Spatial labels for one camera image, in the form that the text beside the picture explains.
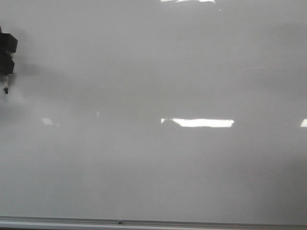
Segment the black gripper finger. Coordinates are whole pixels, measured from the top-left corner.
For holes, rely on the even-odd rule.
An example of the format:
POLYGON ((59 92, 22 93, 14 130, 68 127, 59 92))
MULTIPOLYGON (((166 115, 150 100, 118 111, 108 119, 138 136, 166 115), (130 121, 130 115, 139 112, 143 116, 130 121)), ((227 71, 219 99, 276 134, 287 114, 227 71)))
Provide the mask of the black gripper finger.
POLYGON ((2 74, 12 74, 14 71, 15 63, 11 56, 6 54, 0 55, 0 72, 2 74))
POLYGON ((0 34, 0 54, 14 54, 17 50, 18 40, 9 33, 0 34))

